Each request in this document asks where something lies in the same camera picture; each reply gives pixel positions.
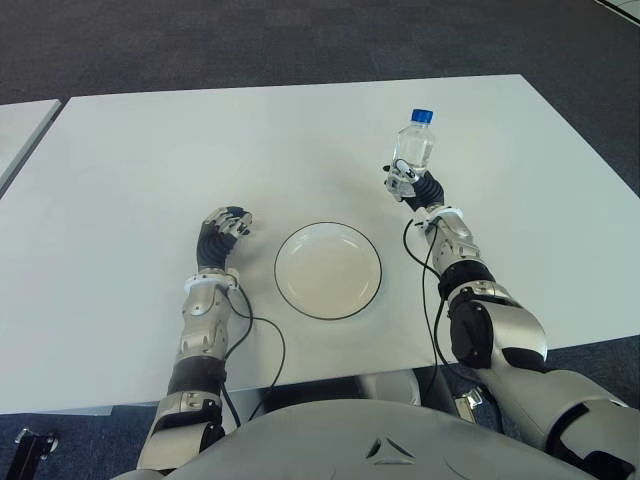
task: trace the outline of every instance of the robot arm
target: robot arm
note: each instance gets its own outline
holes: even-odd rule
[[[251,214],[221,208],[202,224],[197,245],[198,273],[185,283],[184,329],[167,396],[138,460],[139,470],[173,470],[224,436],[220,390],[226,379],[229,289],[237,273],[225,271],[237,239],[249,233]]]
[[[640,465],[640,413],[576,372],[545,366],[542,326],[496,283],[462,213],[444,206],[433,177],[405,170],[416,190],[414,223],[433,244],[455,357],[475,370],[526,443],[596,478],[628,478]]]

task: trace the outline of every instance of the plate rim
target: plate rim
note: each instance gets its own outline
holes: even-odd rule
[[[355,232],[359,233],[360,235],[362,235],[362,238],[364,238],[369,245],[371,245],[371,248],[373,249],[373,252],[376,254],[376,258],[378,259],[378,268],[379,268],[379,274],[378,274],[378,285],[376,285],[376,290],[373,292],[373,295],[371,296],[371,298],[367,301],[367,303],[365,303],[362,307],[360,307],[358,310],[350,313],[349,315],[343,315],[341,317],[318,317],[315,315],[311,315],[309,313],[303,312],[302,310],[300,310],[298,307],[296,307],[295,305],[293,305],[286,297],[286,295],[282,292],[282,289],[280,288],[280,284],[278,283],[278,275],[276,274],[276,265],[278,264],[278,258],[280,258],[280,252],[282,251],[282,248],[285,246],[285,244],[289,241],[289,239],[291,237],[293,237],[296,233],[298,233],[301,230],[304,230],[305,228],[308,227],[313,227],[314,225],[324,225],[324,224],[329,224],[329,225],[340,225],[342,227],[346,227],[349,228],[351,230],[354,230]],[[322,221],[322,222],[313,222],[313,223],[309,223],[308,225],[304,225],[300,228],[298,228],[297,230],[293,231],[291,234],[289,234],[287,236],[287,238],[284,239],[284,241],[280,244],[280,248],[278,248],[278,253],[276,254],[276,258],[273,261],[273,278],[276,281],[276,287],[278,288],[278,292],[280,293],[280,296],[284,299],[285,302],[287,302],[287,304],[293,308],[296,312],[300,312],[303,315],[306,315],[307,317],[310,318],[314,318],[316,320],[342,320],[344,318],[349,318],[354,316],[357,313],[360,313],[362,310],[364,310],[365,308],[367,308],[369,306],[369,304],[373,301],[374,298],[376,298],[376,296],[378,295],[378,292],[380,291],[380,285],[382,285],[382,260],[380,259],[380,254],[378,253],[378,250],[376,249],[375,245],[371,242],[371,240],[369,240],[369,237],[367,237],[364,233],[362,233],[360,230],[358,230],[355,227],[352,227],[351,225],[347,225],[346,223],[342,223],[342,222],[329,222],[329,221]]]

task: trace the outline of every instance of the blue bottle cap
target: blue bottle cap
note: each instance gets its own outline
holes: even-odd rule
[[[433,112],[431,110],[420,110],[416,108],[411,114],[411,121],[418,123],[431,123]]]

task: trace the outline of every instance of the wire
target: wire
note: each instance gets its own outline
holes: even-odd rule
[[[260,407],[264,404],[264,402],[267,399],[267,397],[269,395],[271,395],[271,392],[275,388],[276,383],[278,382],[278,379],[280,378],[280,374],[282,373],[282,369],[284,368],[284,361],[285,361],[285,358],[287,357],[287,344],[284,341],[284,335],[282,334],[282,330],[280,330],[280,327],[278,327],[278,325],[276,325],[274,322],[272,322],[271,320],[268,320],[266,318],[256,317],[256,320],[261,320],[263,322],[267,322],[269,325],[271,325],[273,328],[276,329],[276,331],[278,332],[278,335],[280,335],[280,341],[282,342],[282,357],[280,358],[280,366],[278,367],[278,371],[276,372],[276,376],[273,377],[273,382],[271,382],[271,385],[269,385],[269,387],[267,388],[267,391],[264,393],[264,395],[262,396],[262,399],[256,405],[256,408],[254,408],[253,412],[251,412],[251,415],[249,416],[249,421],[253,420],[253,417],[256,416],[256,413],[258,413],[258,410],[260,410]]]
[[[251,415],[249,416],[248,421],[253,420],[253,418],[256,416],[256,414],[258,413],[258,410],[260,410],[260,407],[264,404],[264,402],[266,401],[267,397],[269,397],[269,395],[271,394],[271,392],[274,390],[276,383],[278,383],[278,380],[280,379],[280,375],[282,374],[282,370],[284,368],[284,362],[285,359],[287,357],[287,344],[285,342],[284,339],[284,335],[282,333],[282,330],[280,329],[280,327],[278,327],[278,325],[269,320],[268,318],[263,318],[263,317],[256,317],[253,315],[253,309],[251,307],[251,302],[249,301],[249,297],[247,296],[246,292],[242,289],[242,287],[238,287],[238,289],[240,290],[240,293],[242,294],[245,304],[247,305],[247,310],[249,311],[249,315],[245,315],[243,313],[240,313],[233,304],[231,304],[231,302],[229,302],[229,304],[231,305],[231,309],[233,310],[233,312],[238,315],[239,317],[242,318],[248,318],[249,319],[249,328],[247,328],[247,331],[245,332],[245,334],[233,345],[233,347],[231,347],[229,349],[229,351],[227,352],[227,354],[225,355],[225,360],[227,358],[229,358],[229,355],[231,355],[231,352],[233,352],[233,350],[236,349],[236,347],[238,347],[249,335],[249,332],[251,331],[251,328],[253,327],[253,322],[254,320],[259,320],[261,322],[265,322],[268,323],[269,325],[271,325],[276,332],[278,332],[278,335],[280,336],[280,342],[282,343],[282,357],[280,358],[280,365],[278,366],[278,371],[276,372],[275,377],[273,378],[273,381],[271,382],[271,384],[267,387],[267,391],[265,392],[265,394],[262,396],[262,399],[258,402],[258,404],[255,406],[255,408],[253,409],[253,411],[251,412]],[[224,396],[225,401],[227,402],[227,405],[229,405],[229,410],[231,411],[231,415],[233,415],[233,419],[236,423],[236,426],[239,427],[240,426],[240,417],[238,416],[238,412],[235,409],[235,406],[233,405],[233,402],[231,401],[231,398],[229,398],[229,394],[226,390],[226,388],[223,387],[222,390],[222,394]]]
[[[240,285],[238,285],[238,290],[242,294],[242,297],[244,298],[244,302],[247,304],[247,310],[249,310],[249,315],[248,316],[243,315],[245,318],[249,319],[249,326],[247,327],[247,330],[244,332],[244,334],[236,341],[236,343],[234,343],[231,346],[231,348],[229,348],[229,350],[227,350],[227,353],[224,356],[225,362],[227,361],[229,356],[233,353],[233,351],[236,348],[238,348],[240,346],[240,344],[247,339],[247,337],[249,336],[249,333],[251,333],[251,329],[253,328],[253,320],[254,320],[254,318],[253,318],[253,308],[251,308],[251,302],[249,301],[249,297],[247,296],[246,292],[244,291],[244,289]],[[229,396],[229,392],[227,392],[227,387],[226,387],[226,385],[224,383],[222,384],[221,390],[222,390],[222,396],[224,397],[225,402],[227,402],[227,405],[229,406],[229,410],[231,411],[231,415],[233,416],[233,421],[236,423],[236,427],[240,427],[240,425],[241,425],[240,416],[238,415],[238,411],[236,410],[235,405],[231,401],[231,397]]]
[[[406,240],[406,232],[407,232],[407,229],[405,229],[405,235],[403,235],[403,238],[405,240]],[[431,375],[431,380],[429,381],[427,389],[425,390],[425,393],[424,393],[425,399],[429,395],[431,388],[433,388],[433,385],[436,382],[436,377],[438,376],[438,355],[436,354],[436,344],[433,340],[431,322],[429,321],[429,315],[427,314],[427,292],[424,286],[425,278],[427,276],[427,262],[429,261],[429,257],[431,256],[431,251],[433,250],[433,245],[435,244],[437,235],[438,235],[438,230],[436,229],[435,235],[433,237],[433,242],[431,242],[431,246],[429,247],[429,251],[427,252],[427,258],[425,258],[424,265],[422,266],[422,311],[424,312],[424,318],[427,321],[427,329],[429,330],[429,339],[431,340],[431,346],[433,347],[433,359],[434,359],[433,374]]]
[[[402,232],[402,244],[404,245],[404,249],[409,254],[409,256],[416,261],[418,265],[421,265],[423,268],[426,268],[427,270],[429,270],[431,273],[433,273],[436,276],[438,280],[440,280],[440,274],[436,272],[433,268],[431,268],[429,265],[427,265],[426,261],[423,262],[418,257],[416,257],[416,255],[411,251],[411,249],[409,248],[409,245],[407,244],[407,232],[409,231],[409,227],[411,226],[412,223],[413,223],[413,220],[409,220],[407,222],[407,225],[404,227],[404,232]],[[432,248],[433,248],[433,242],[431,243],[431,247],[429,248],[429,253],[431,253]]]
[[[247,294],[245,293],[244,289],[240,285],[238,285],[238,290],[240,291],[240,293],[242,294],[242,297],[244,298],[244,303],[247,305],[247,310],[249,310],[248,316],[243,315],[244,318],[249,319],[249,327],[247,327],[247,331],[244,332],[244,335],[242,335],[242,337],[240,337],[238,341],[234,343],[233,346],[229,348],[229,350],[227,350],[227,353],[224,356],[225,360],[228,359],[229,356],[233,353],[233,351],[236,348],[238,348],[240,344],[247,339],[247,337],[249,336],[249,333],[251,333],[251,329],[253,328],[253,308],[251,308],[251,302],[249,301],[249,297],[247,297]]]

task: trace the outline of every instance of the gray carpet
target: gray carpet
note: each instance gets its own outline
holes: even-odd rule
[[[640,29],[591,0],[2,0],[0,46],[0,104],[521,73],[640,194]],[[550,363],[637,407],[639,344],[562,349]],[[2,416],[0,475],[30,424],[61,438],[39,478],[110,478],[135,465],[152,416]]]

